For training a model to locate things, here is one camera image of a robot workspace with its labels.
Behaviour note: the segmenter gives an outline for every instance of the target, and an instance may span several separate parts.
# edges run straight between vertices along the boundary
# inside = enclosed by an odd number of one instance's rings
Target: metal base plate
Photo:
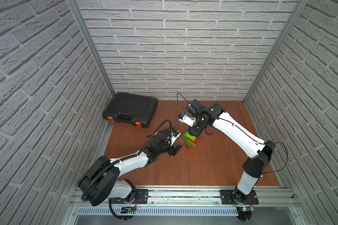
[[[137,196],[139,197],[139,203],[140,204],[146,204],[148,201],[148,189],[137,189]],[[110,203],[112,204],[126,204],[122,198],[112,198],[110,200]]]
[[[223,205],[232,205],[232,204],[235,204],[234,202],[234,189],[230,189],[230,190],[220,190],[220,195],[221,195],[221,202]],[[257,198],[257,195],[255,193],[254,190],[252,190],[248,197],[247,197],[247,200],[245,201],[244,205],[258,205],[259,204],[259,201],[258,201],[258,198]]]

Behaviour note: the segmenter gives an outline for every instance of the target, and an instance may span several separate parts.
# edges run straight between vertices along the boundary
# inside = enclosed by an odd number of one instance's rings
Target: black joint housing
[[[124,199],[125,202],[130,203],[132,202],[132,200],[135,198],[135,196],[137,195],[137,188],[128,180],[128,179],[124,179],[132,188],[132,191],[129,193],[129,195],[127,195],[127,197]]]
[[[149,159],[146,166],[155,162],[158,158],[158,155],[165,152],[167,152],[169,155],[175,156],[182,145],[178,145],[176,147],[171,146],[171,142],[169,140],[171,140],[172,135],[176,137],[178,134],[179,132],[174,127],[171,127],[171,130],[167,128],[165,130],[158,131],[153,136],[150,145],[143,150]]]
[[[225,109],[217,103],[212,103],[208,107],[205,107],[196,99],[190,102],[187,110],[196,119],[193,126],[188,128],[188,132],[197,138],[208,125],[212,126],[216,118],[219,118],[225,112]]]
[[[243,169],[247,174],[253,178],[260,178],[271,160],[273,149],[275,147],[272,143],[272,141],[267,141],[266,144],[269,145],[265,145],[261,151],[258,151],[258,155],[253,158],[248,157],[243,164]]]
[[[94,177],[107,165],[110,161],[106,156],[99,157],[94,164],[80,178],[78,187],[84,191],[92,182]],[[102,203],[110,194],[114,184],[120,174],[117,167],[112,167],[105,176],[101,175],[91,186],[86,198],[89,199],[92,206],[97,206]]]

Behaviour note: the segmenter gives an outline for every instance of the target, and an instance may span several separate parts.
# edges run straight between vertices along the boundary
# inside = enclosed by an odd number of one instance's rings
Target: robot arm
[[[234,200],[243,204],[269,164],[275,146],[271,141],[265,142],[250,133],[216,103],[205,107],[195,99],[186,109],[194,118],[181,112],[179,121],[190,126],[188,132],[191,136],[198,138],[207,126],[212,126],[231,138],[248,156],[243,164],[241,179],[234,190]]]
[[[134,154],[111,159],[99,157],[78,182],[78,187],[83,191],[82,201],[90,201],[93,206],[99,205],[108,197],[131,202],[136,196],[135,186],[128,180],[117,181],[117,178],[152,164],[162,153],[175,156],[182,147],[173,147],[179,136],[180,132],[175,128],[172,127],[170,132],[168,128],[153,134],[150,145]]]

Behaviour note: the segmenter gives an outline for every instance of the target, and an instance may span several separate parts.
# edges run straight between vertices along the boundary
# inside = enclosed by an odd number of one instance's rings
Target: brick wall
[[[296,1],[77,0],[116,92],[242,100]]]
[[[310,0],[246,106],[310,223],[338,224],[338,1]]]
[[[60,223],[109,100],[65,1],[0,0],[0,224]]]

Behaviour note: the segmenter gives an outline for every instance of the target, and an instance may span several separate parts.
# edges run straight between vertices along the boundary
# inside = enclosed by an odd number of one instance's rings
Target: black cable
[[[113,208],[111,207],[111,202],[110,202],[110,198],[108,199],[108,204],[109,204],[109,210],[110,210],[110,212],[112,213],[112,215],[115,217],[115,218],[117,218],[117,219],[120,219],[120,220],[126,220],[126,221],[129,221],[131,218],[133,218],[133,216],[119,216],[119,215],[117,215],[115,212],[114,212],[114,210],[113,210]]]
[[[222,118],[219,118],[219,117],[206,117],[208,119],[222,119]],[[239,130],[241,130],[243,133],[245,133],[240,127],[238,127],[236,124],[234,124],[233,122],[230,122],[229,120],[226,120],[226,119],[222,119],[224,121],[227,121],[229,123],[231,123],[233,126],[236,126]],[[275,172],[279,172],[280,170],[283,170],[285,167],[286,167],[286,164],[288,163],[288,150],[286,149],[286,146],[284,145],[283,142],[275,142],[275,143],[271,143],[271,144],[267,144],[267,143],[260,143],[260,142],[257,142],[254,138],[252,138],[251,136],[249,136],[247,133],[245,133],[251,140],[255,141],[257,144],[262,144],[262,145],[266,145],[266,146],[270,146],[270,145],[274,145],[274,144],[278,144],[280,143],[284,149],[285,149],[285,153],[286,153],[286,161],[285,161],[285,164],[284,166],[279,169],[279,170],[275,170],[275,171],[271,171],[271,172],[265,172],[265,173],[275,173]]]
[[[212,134],[215,132],[215,127],[214,127],[213,132],[211,132],[211,133],[208,133],[208,132],[206,131],[206,128],[204,128],[204,130],[205,130],[205,132],[206,132],[207,135],[212,135]]]
[[[171,121],[170,121],[170,119],[166,119],[161,124],[159,124],[159,126],[155,129],[153,134],[150,136],[149,140],[145,143],[144,147],[136,155],[140,155],[140,153],[142,153],[144,151],[145,147],[148,145],[150,140],[154,137],[154,135],[159,130],[159,128],[161,128],[162,125],[165,124],[166,122],[169,122],[169,146],[171,146]]]
[[[286,164],[288,163],[288,150],[286,149],[284,143],[283,143],[283,142],[275,142],[275,143],[272,143],[272,144],[278,144],[278,143],[280,143],[282,146],[284,146],[285,154],[286,154],[286,161],[285,161],[285,164],[284,164],[284,166],[283,166],[281,169],[279,169],[279,170],[275,170],[275,171],[271,171],[271,172],[265,172],[265,173],[275,173],[275,172],[279,172],[280,170],[284,169],[284,168],[286,167]]]
[[[133,157],[137,157],[137,154],[125,156],[125,157],[123,157],[123,158],[120,158],[119,160],[116,160],[116,161],[110,163],[110,164],[107,165],[106,167],[104,167],[104,168],[103,168],[103,169],[102,169],[102,170],[101,170],[101,171],[93,178],[93,180],[88,184],[88,186],[85,188],[85,190],[83,191],[81,200],[82,200],[83,202],[86,202],[86,201],[89,200],[89,199],[86,198],[86,195],[87,195],[89,189],[93,186],[93,183],[94,183],[96,180],[98,180],[99,177],[100,177],[102,174],[107,173],[107,172],[109,171],[109,169],[110,169],[113,165],[119,163],[120,161],[124,161],[124,160],[130,159],[130,158],[133,158]]]
[[[184,98],[184,97],[183,97],[182,94],[180,94],[180,93],[177,93],[177,94],[176,94],[176,100],[178,101],[178,104],[179,104],[180,108],[182,108],[183,112],[185,112],[185,110],[183,109],[183,107],[180,105],[180,102],[179,102],[179,99],[178,99],[178,95],[180,95],[182,98]]]

